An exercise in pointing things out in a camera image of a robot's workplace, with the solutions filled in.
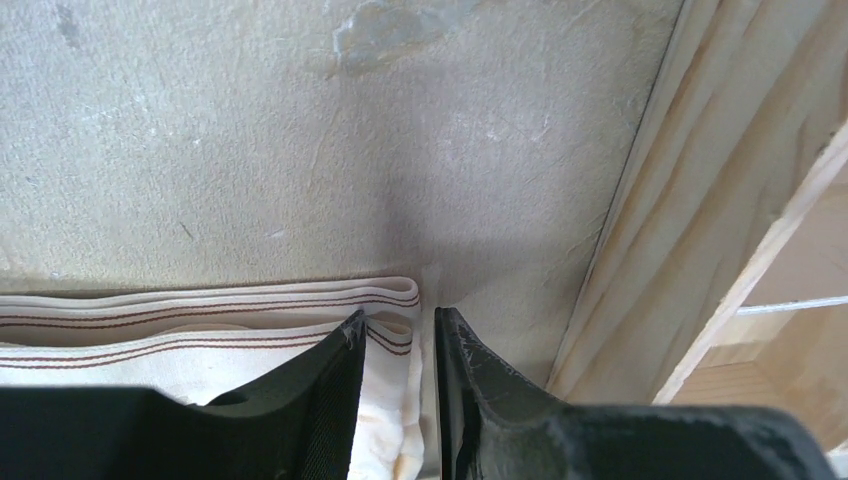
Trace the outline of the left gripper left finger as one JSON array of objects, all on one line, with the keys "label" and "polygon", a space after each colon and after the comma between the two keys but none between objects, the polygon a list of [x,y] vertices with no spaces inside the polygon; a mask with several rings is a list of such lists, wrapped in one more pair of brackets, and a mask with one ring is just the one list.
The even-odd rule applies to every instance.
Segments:
[{"label": "left gripper left finger", "polygon": [[357,312],[204,406],[146,388],[1,392],[5,479],[343,479],[366,354]]}]

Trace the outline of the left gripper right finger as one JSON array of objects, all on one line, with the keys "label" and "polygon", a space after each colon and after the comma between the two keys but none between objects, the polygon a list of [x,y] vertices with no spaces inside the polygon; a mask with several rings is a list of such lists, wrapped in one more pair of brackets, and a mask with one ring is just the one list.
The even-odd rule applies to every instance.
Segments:
[{"label": "left gripper right finger", "polygon": [[571,405],[434,313],[445,479],[831,479],[794,417],[742,406]]}]

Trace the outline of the cream beige underwear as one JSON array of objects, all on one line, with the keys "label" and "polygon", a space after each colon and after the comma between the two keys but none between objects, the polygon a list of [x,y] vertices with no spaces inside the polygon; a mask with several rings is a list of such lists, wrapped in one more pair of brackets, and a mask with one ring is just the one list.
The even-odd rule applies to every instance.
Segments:
[{"label": "cream beige underwear", "polygon": [[349,477],[414,479],[424,462],[417,284],[407,277],[162,291],[5,296],[1,383],[141,386],[205,405],[368,320]]}]

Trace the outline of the wooden compartment organizer tray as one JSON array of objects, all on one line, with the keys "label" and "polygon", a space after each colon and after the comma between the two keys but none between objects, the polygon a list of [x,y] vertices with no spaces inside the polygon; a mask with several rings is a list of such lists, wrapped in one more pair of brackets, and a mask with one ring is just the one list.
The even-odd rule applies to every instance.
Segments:
[{"label": "wooden compartment organizer tray", "polygon": [[688,1],[547,384],[847,449],[847,5]]}]

